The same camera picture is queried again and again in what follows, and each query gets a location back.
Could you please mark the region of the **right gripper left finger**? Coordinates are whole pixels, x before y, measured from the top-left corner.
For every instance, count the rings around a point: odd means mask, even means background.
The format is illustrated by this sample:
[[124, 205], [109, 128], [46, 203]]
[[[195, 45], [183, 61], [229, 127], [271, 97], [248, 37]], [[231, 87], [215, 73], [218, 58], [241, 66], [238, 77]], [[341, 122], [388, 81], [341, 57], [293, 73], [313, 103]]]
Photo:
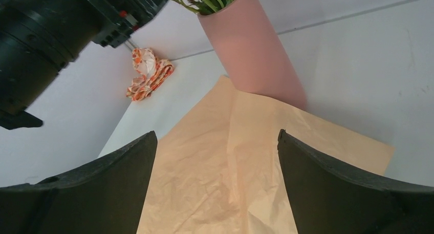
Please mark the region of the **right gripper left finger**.
[[39, 183], [1, 188], [1, 233], [136, 233], [157, 144], [152, 131]]

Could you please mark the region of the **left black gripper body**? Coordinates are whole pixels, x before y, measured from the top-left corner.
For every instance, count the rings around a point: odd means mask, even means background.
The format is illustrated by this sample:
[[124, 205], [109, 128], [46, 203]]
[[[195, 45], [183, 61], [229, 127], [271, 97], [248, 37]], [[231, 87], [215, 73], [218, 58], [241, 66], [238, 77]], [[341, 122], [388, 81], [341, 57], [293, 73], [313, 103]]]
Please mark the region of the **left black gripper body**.
[[74, 61], [94, 42], [116, 48], [169, 0], [10, 0], [10, 35], [48, 61]]

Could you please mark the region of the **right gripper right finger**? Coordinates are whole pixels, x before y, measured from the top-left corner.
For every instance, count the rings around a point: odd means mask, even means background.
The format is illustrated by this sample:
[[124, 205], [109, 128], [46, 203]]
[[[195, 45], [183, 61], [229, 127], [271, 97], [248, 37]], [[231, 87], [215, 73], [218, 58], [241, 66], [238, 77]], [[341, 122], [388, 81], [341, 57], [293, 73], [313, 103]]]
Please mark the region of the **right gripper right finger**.
[[365, 171], [285, 130], [277, 149], [298, 233], [433, 233], [433, 187]]

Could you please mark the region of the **orange kraft wrapping paper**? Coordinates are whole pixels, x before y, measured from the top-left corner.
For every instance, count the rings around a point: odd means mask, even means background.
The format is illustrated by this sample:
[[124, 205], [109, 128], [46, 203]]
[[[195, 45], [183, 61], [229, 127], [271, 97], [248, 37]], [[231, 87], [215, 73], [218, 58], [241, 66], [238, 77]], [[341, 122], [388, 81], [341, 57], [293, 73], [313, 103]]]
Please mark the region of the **orange kraft wrapping paper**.
[[227, 77], [157, 146], [138, 233], [296, 233], [277, 153], [280, 130], [384, 174], [394, 148]]

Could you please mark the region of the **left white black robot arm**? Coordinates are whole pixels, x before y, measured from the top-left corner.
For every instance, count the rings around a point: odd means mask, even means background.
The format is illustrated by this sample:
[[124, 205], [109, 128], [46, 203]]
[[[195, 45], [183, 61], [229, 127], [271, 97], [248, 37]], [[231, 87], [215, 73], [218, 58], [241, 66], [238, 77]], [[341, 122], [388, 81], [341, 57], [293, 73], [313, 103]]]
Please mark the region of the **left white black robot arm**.
[[169, 0], [1, 0], [1, 126], [41, 127], [27, 108], [91, 42], [116, 48]]

